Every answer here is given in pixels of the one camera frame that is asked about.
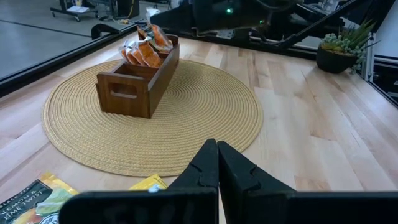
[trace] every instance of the wooden caddy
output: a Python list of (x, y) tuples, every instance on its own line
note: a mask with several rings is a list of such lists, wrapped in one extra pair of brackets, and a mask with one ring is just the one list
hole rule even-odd
[(108, 113), (151, 118), (173, 77), (180, 59), (180, 44), (176, 35), (167, 35), (173, 42), (160, 68), (120, 63), (111, 72), (99, 72), (96, 84), (101, 110)]

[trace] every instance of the round jute placemat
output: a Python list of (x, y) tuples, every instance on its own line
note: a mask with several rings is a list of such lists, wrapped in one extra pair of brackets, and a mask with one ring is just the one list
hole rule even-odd
[(86, 166), (132, 176), (178, 175), (208, 138), (243, 151), (262, 126), (254, 93), (227, 72), (181, 60), (151, 119), (104, 113), (98, 72), (120, 61), (88, 68), (56, 87), (43, 112), (54, 146)]

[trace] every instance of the wooden table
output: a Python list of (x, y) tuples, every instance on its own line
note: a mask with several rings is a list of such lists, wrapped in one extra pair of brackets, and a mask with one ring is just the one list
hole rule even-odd
[[(126, 190), (142, 180), (65, 157), (41, 123), (55, 85), (84, 68), (120, 59), (117, 47), (123, 42), (0, 99), (0, 202), (46, 171), (80, 192)], [(297, 190), (396, 189), (398, 111), (359, 76), (325, 73), (300, 58), (188, 39), (180, 43), (181, 58), (222, 68), (256, 93), (264, 124), (243, 154), (259, 167)]]

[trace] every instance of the floor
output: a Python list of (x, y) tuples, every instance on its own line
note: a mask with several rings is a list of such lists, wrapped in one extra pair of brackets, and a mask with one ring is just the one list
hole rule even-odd
[[(146, 7), (153, 4), (142, 1), (140, 15), (132, 20), (145, 18)], [(50, 7), (60, 8), (58, 1), (3, 0), (0, 1), (0, 80), (19, 70), (43, 62), (91, 42), (91, 28), (99, 23), (117, 29), (126, 25), (114, 21), (100, 21), (93, 14), (74, 17), (55, 13)], [(104, 6), (98, 6), (99, 15), (105, 16)]]
[[(142, 180), (65, 157), (41, 123), (52, 88), (86, 67), (119, 59), (122, 42), (0, 99), (0, 201), (47, 171), (80, 192), (125, 190)], [(224, 69), (255, 92), (264, 123), (243, 154), (259, 167), (297, 190), (397, 190), (398, 110), (359, 76), (325, 73), (300, 58), (188, 39), (180, 43), (181, 58)]]

